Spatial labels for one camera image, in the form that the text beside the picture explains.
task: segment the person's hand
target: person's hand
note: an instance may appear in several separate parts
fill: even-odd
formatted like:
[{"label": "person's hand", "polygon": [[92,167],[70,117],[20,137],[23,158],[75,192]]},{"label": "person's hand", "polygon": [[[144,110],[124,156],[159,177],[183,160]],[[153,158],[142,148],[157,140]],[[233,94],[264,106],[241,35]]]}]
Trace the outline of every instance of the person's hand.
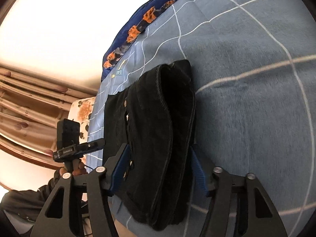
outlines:
[{"label": "person's hand", "polygon": [[[59,171],[60,176],[63,176],[63,174],[67,173],[67,170],[62,167]],[[72,172],[73,176],[78,176],[78,175],[84,175],[84,174],[88,174],[86,168],[84,167],[84,164],[80,161],[79,165],[78,165],[78,169],[74,170]]]}]

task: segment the cable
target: cable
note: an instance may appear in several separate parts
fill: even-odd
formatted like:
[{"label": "cable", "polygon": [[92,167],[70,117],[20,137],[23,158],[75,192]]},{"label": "cable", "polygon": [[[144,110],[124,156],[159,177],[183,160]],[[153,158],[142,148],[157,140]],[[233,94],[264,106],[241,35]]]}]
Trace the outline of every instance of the cable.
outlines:
[{"label": "cable", "polygon": [[85,207],[86,205],[88,205],[88,201],[85,201],[81,208]]},{"label": "cable", "polygon": [[89,167],[89,166],[87,166],[87,165],[85,165],[85,164],[84,164],[84,166],[86,166],[86,167],[88,167],[89,169],[92,169],[92,170],[93,170],[93,168],[92,168],[92,167]]}]

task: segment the floral pillowcase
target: floral pillowcase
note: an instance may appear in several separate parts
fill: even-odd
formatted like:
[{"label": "floral pillowcase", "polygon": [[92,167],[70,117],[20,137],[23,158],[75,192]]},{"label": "floral pillowcase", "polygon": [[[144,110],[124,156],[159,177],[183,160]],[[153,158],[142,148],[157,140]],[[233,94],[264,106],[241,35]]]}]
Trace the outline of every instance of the floral pillowcase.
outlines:
[{"label": "floral pillowcase", "polygon": [[[72,103],[68,119],[80,123],[80,138],[79,143],[87,142],[89,122],[93,110],[95,97],[77,100]],[[86,156],[82,158],[83,163],[86,162]]]}]

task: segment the white grid lines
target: white grid lines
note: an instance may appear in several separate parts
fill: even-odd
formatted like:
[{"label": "white grid lines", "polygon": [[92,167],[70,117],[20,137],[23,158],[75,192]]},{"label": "white grid lines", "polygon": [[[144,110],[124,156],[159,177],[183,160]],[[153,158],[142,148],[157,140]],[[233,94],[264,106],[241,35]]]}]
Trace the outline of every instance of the white grid lines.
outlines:
[{"label": "white grid lines", "polygon": [[97,133],[97,132],[99,132],[101,129],[103,129],[104,127],[101,127],[99,130],[96,130],[96,131],[94,131],[94,132],[91,132],[90,134],[94,134],[94,133]]},{"label": "white grid lines", "polygon": [[129,217],[129,219],[128,219],[127,222],[126,222],[126,228],[127,228],[127,229],[128,229],[128,223],[130,222],[131,218],[132,218],[132,215]]},{"label": "white grid lines", "polygon": [[102,94],[102,93],[104,93],[104,90],[103,90],[102,92],[99,92],[99,93],[97,94],[97,96],[99,96],[99,95]]},{"label": "white grid lines", "polygon": [[131,52],[132,52],[132,49],[131,49],[131,51],[130,51],[129,57],[127,58],[126,64],[125,64],[124,67],[122,68],[122,71],[123,71],[123,81],[124,81],[124,79],[125,79],[124,69],[126,68],[126,65],[127,65],[127,63],[129,62],[130,57],[135,53],[135,51],[133,51],[133,53],[131,53]]},{"label": "white grid lines", "polygon": [[104,108],[104,106],[105,106],[105,104],[103,104],[102,108],[99,109],[99,111],[97,112],[97,114]]},{"label": "white grid lines", "polygon": [[101,127],[98,120],[97,120],[97,124],[98,124],[98,127]]},{"label": "white grid lines", "polygon": [[173,11],[174,11],[174,15],[176,16],[176,20],[177,20],[177,25],[178,25],[178,28],[179,28],[179,38],[178,38],[178,45],[179,45],[179,48],[180,48],[180,51],[182,52],[182,55],[183,57],[186,59],[186,56],[182,50],[182,47],[181,47],[181,43],[180,43],[180,38],[181,38],[181,28],[180,28],[180,24],[179,24],[179,21],[178,21],[178,17],[177,17],[177,13],[176,13],[176,10],[174,8],[174,6],[172,5],[172,8],[173,8]]},{"label": "white grid lines", "polygon": [[[306,62],[306,61],[312,61],[312,60],[316,60],[316,54],[292,59],[293,63]],[[253,69],[253,70],[241,73],[241,74],[239,74],[237,76],[218,78],[218,79],[213,80],[213,81],[207,83],[206,85],[200,87],[195,92],[195,94],[198,94],[201,91],[203,91],[204,89],[213,87],[214,85],[217,85],[217,84],[227,83],[227,82],[230,82],[230,81],[237,81],[237,80],[240,80],[240,79],[252,76],[252,75],[256,75],[256,74],[259,74],[259,73],[262,73],[262,72],[265,72],[265,71],[269,71],[269,70],[272,70],[272,69],[277,69],[277,68],[280,68],[280,67],[285,67],[285,66],[288,66],[290,64],[291,64],[290,60],[281,61],[281,62],[273,63],[273,64],[270,64],[270,65],[266,65],[266,66],[263,66],[263,67],[260,67],[260,68],[257,68],[257,69]]]},{"label": "white grid lines", "polygon": [[285,48],[285,46],[279,42],[267,29],[265,26],[263,26],[263,24],[257,20],[249,11],[247,11],[245,8],[243,8],[241,5],[239,5],[236,1],[234,0],[230,0],[232,1],[234,4],[236,4],[239,8],[241,8],[244,12],[246,12],[252,19],[254,19],[264,30],[265,32],[278,44],[281,46],[281,48],[284,50],[284,52],[286,53],[286,55],[288,56],[289,60],[290,60],[290,64],[291,64],[291,67],[293,69],[293,74],[295,75],[295,78],[300,86],[300,89],[301,89],[301,92],[302,92],[302,96],[303,96],[303,99],[304,99],[304,104],[305,104],[305,109],[306,109],[306,112],[307,112],[307,117],[308,117],[308,123],[309,123],[309,129],[310,129],[310,135],[311,135],[311,147],[312,147],[312,150],[311,150],[311,153],[312,153],[312,159],[311,159],[311,173],[310,173],[310,178],[309,178],[309,184],[308,184],[308,189],[307,189],[307,193],[306,193],[306,196],[305,196],[305,199],[304,199],[304,202],[303,202],[303,206],[302,206],[302,209],[300,211],[300,214],[298,216],[298,219],[295,223],[295,225],[293,226],[290,234],[289,234],[289,237],[292,235],[292,233],[294,232],[294,230],[296,229],[300,219],[301,219],[301,215],[304,211],[304,207],[306,206],[307,204],[307,200],[308,200],[308,197],[309,197],[309,192],[310,192],[310,189],[311,189],[311,186],[312,186],[312,180],[313,180],[313,176],[314,176],[314,162],[315,162],[315,140],[314,140],[314,128],[313,128],[313,125],[312,125],[312,117],[311,117],[311,111],[309,109],[309,103],[308,103],[308,99],[307,99],[307,96],[306,96],[306,93],[305,93],[305,90],[304,90],[304,86],[301,82],[301,79],[299,78],[298,74],[297,74],[297,71],[296,71],[296,68],[295,68],[295,65],[293,63],[293,60],[292,60],[292,57],[289,53],[289,51]]},{"label": "white grid lines", "polygon": [[[148,38],[148,34],[149,34],[149,26],[147,27],[147,36],[146,36],[146,38],[145,39],[147,39]],[[144,40],[142,41],[142,51],[143,51],[143,55],[144,55],[144,66],[143,66],[143,70],[142,70],[142,72],[141,72],[141,74],[140,75],[142,75],[143,74],[143,72],[144,72],[144,69],[145,69],[145,63],[146,63],[146,57],[145,57],[145,52],[144,52],[144,48],[143,48],[143,42],[144,42]]]},{"label": "white grid lines", "polygon": [[116,77],[114,77],[113,84],[111,85],[111,86],[112,86],[112,91],[111,91],[111,92],[113,92],[113,86],[115,85],[115,80],[116,80]]},{"label": "white grid lines", "polygon": [[[105,88],[109,85],[109,83],[111,83],[111,79],[108,80],[108,83],[107,83],[106,86],[104,87],[104,90],[103,90],[103,91],[102,91],[102,84],[101,84],[100,91],[101,91],[101,92],[104,92],[104,91],[105,91]],[[100,108],[100,102],[98,102],[98,97],[95,99],[95,103],[94,103],[94,104],[96,104],[96,103],[99,104],[99,106],[98,106],[98,109],[99,109],[99,108]],[[93,120],[93,119],[95,118],[95,116],[96,116],[98,113],[94,114],[94,116],[93,116],[92,118],[90,118],[90,121]]]},{"label": "white grid lines", "polygon": [[[254,2],[254,1],[258,1],[258,0],[250,0],[250,1],[244,3],[244,4],[240,5],[240,6],[243,6],[243,5],[245,5],[245,4],[248,4],[248,3],[251,3],[251,2]],[[203,25],[203,24],[205,24],[205,23],[210,23],[212,20],[216,19],[217,17],[219,17],[219,16],[221,16],[221,15],[227,13],[227,12],[233,11],[233,10],[235,10],[235,9],[237,9],[237,8],[239,8],[239,7],[236,6],[236,7],[232,8],[232,9],[230,9],[230,10],[224,11],[224,12],[222,12],[222,13],[220,13],[220,14],[214,16],[213,18],[211,18],[211,19],[208,20],[208,21],[204,21],[204,22],[200,23],[200,24],[199,24],[198,26],[196,26],[193,30],[191,30],[190,32],[188,32],[188,33],[182,35],[182,37],[183,37],[183,36],[187,36],[187,35],[193,33],[193,32],[194,32],[196,29],[198,29],[201,25]],[[157,28],[149,37],[151,37],[159,28]],[[157,48],[157,50],[156,50],[154,56],[153,56],[148,62],[146,62],[141,68],[136,69],[135,71],[129,72],[129,73],[127,74],[126,80],[124,80],[124,82],[123,82],[122,84],[120,84],[120,85],[117,87],[117,89],[115,90],[114,93],[116,93],[116,91],[118,90],[119,87],[121,87],[124,83],[126,83],[126,81],[128,80],[128,76],[129,76],[130,74],[137,72],[138,70],[140,70],[140,69],[142,69],[143,67],[145,67],[149,62],[151,62],[151,61],[156,57],[159,48],[160,48],[164,43],[166,43],[166,42],[168,42],[168,41],[171,41],[171,40],[173,40],[173,39],[176,39],[176,38],[179,38],[179,36],[170,38],[170,39],[165,40],[164,42],[162,42],[162,43],[158,46],[158,48]]]},{"label": "white grid lines", "polygon": [[188,226],[189,226],[191,204],[192,204],[193,193],[194,193],[194,185],[195,185],[195,178],[193,178],[193,180],[192,180],[192,187],[191,187],[191,193],[190,193],[190,202],[189,202],[188,213],[187,213],[187,215],[186,215],[186,221],[185,221],[185,227],[184,227],[183,237],[186,237],[186,233],[187,233]]},{"label": "white grid lines", "polygon": [[[201,208],[200,206],[195,205],[195,204],[191,204],[191,208],[193,208],[193,209],[195,209],[197,211],[200,211],[203,214],[207,214],[207,212],[208,212],[208,209]],[[310,204],[306,205],[304,210],[306,211],[306,210],[313,209],[313,208],[316,208],[316,202],[313,202],[313,203],[310,203]],[[302,207],[293,208],[293,209],[289,209],[289,210],[278,211],[278,214],[280,216],[296,214],[296,213],[299,213],[301,211],[301,209],[302,209]],[[236,217],[236,212],[230,213],[229,217]]]},{"label": "white grid lines", "polygon": [[[181,10],[182,7],[183,7],[184,5],[186,5],[187,3],[195,2],[195,1],[196,1],[196,0],[185,2],[176,12],[178,12],[179,10]],[[171,18],[172,18],[174,15],[175,15],[175,14],[173,14],[165,23],[163,23],[159,28],[157,28],[157,29],[150,35],[150,37],[151,37],[154,33],[156,33],[156,31],[157,31],[158,29],[160,29],[163,25],[165,25],[169,20],[171,20]]]},{"label": "white grid lines", "polygon": [[96,158],[96,159],[98,159],[98,160],[102,161],[102,159],[98,158],[97,156],[92,155],[91,153],[88,153],[88,154],[86,154],[86,155],[87,155],[87,156],[94,157],[94,158]]}]

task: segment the black device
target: black device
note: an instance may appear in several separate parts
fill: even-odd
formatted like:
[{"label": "black device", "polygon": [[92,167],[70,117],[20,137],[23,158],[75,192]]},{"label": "black device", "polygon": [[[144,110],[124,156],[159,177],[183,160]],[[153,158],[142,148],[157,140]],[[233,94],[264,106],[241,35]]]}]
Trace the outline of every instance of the black device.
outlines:
[{"label": "black device", "polygon": [[80,124],[76,121],[63,119],[57,123],[57,151],[53,152],[55,162],[64,163],[68,172],[78,167],[78,160],[87,153],[104,148],[103,138],[79,144]]},{"label": "black device", "polygon": [[[226,236],[232,193],[238,196],[234,237],[287,237],[273,202],[254,174],[231,175],[213,162],[204,163],[203,158],[200,163],[195,161],[194,150],[198,151],[196,145],[192,147],[193,174],[198,177],[197,168],[203,169],[207,176],[205,194],[211,197],[200,237]],[[45,202],[31,237],[84,237],[79,202],[83,192],[88,196],[93,236],[119,237],[107,199],[124,179],[130,152],[129,145],[123,143],[116,155],[89,174],[62,177]]]}]

